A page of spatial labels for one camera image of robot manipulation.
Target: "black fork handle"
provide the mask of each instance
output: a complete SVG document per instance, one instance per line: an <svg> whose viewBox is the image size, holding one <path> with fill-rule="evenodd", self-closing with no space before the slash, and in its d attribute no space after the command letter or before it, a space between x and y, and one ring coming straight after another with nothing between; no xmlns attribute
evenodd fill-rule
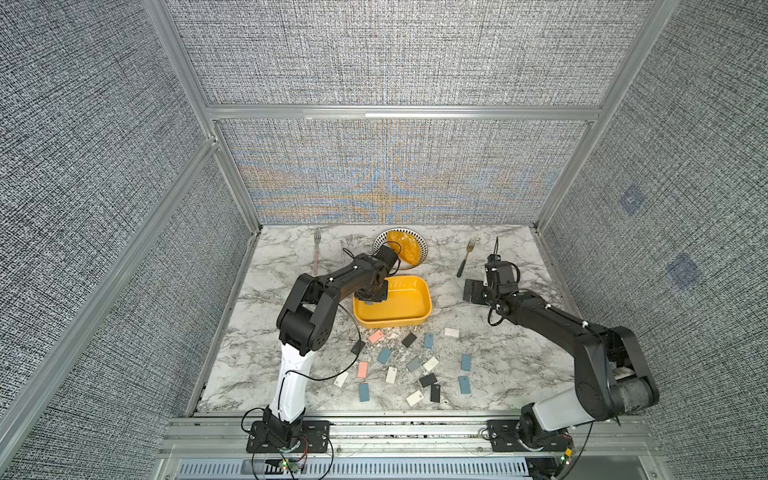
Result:
<svg viewBox="0 0 768 480"><path fill-rule="evenodd" d="M467 264L467 257L464 257L464 260L462 260L462 265L458 268L458 273L456 274L457 278L461 278L462 273L464 273L464 265Z"/></svg>

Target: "fork handle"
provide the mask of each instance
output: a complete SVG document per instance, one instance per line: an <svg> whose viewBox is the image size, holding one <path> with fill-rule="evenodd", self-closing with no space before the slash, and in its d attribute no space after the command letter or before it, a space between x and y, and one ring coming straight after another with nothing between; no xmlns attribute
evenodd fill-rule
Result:
<svg viewBox="0 0 768 480"><path fill-rule="evenodd" d="M319 267L319 260L320 260L320 249L317 248L317 245L315 245L315 261L314 266L312 267L312 272L314 276L317 276L317 269Z"/></svg>
<svg viewBox="0 0 768 480"><path fill-rule="evenodd" d="M467 264L467 259L465 258L462 260L462 265L458 268L458 273L456 274L457 278L460 278L462 276L462 273L464 273L464 265Z"/></svg>

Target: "round plate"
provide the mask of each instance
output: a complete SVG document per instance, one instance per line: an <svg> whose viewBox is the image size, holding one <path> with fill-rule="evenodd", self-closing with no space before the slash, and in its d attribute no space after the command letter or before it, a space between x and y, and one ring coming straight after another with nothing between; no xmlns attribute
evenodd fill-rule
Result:
<svg viewBox="0 0 768 480"><path fill-rule="evenodd" d="M384 243L386 243L386 241L387 241L386 234L388 234L389 232L410 233L411 235L414 236L414 238L416 238L416 242L419 244L419 248L421 249L422 256L421 256L421 258L419 259L419 262L416 265L411 265L408 262L402 261L402 259L400 260L400 263L401 263L400 270L401 271L402 270L410 270L414 266L418 266L418 265L421 265L422 263L424 263L424 259L427 257L427 253L429 252L429 249L427 248L427 241L424 240L424 237L422 237L421 235L419 235L415 231L410 230L409 228L399 228L399 227L398 228L390 228L389 230L381 232L379 234L379 236L376 238L376 240L373 241L373 253L378 252L379 248L381 248L382 245Z"/></svg>

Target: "pink tile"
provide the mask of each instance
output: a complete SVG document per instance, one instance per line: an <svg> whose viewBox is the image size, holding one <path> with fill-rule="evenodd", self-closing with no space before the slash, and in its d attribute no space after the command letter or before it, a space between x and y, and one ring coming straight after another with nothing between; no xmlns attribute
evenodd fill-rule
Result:
<svg viewBox="0 0 768 480"><path fill-rule="evenodd" d="M370 340L371 343L376 343L382 338L384 338L384 332L382 332L381 330L376 330L376 332L373 335L368 337L368 340Z"/></svg>
<svg viewBox="0 0 768 480"><path fill-rule="evenodd" d="M360 362L360 366L357 367L357 378L364 379L368 376L368 362Z"/></svg>

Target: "orange food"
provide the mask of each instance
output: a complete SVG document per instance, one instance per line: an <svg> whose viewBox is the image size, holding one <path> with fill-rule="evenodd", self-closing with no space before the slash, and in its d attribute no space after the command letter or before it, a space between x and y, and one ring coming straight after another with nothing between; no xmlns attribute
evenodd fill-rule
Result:
<svg viewBox="0 0 768 480"><path fill-rule="evenodd" d="M400 244L401 249L398 253L400 260L411 265L419 265L419 262L422 260L422 248L419 246L419 241L416 237L410 233L389 232L386 234L386 239ZM394 243L388 243L387 245L395 252L398 251L397 245Z"/></svg>

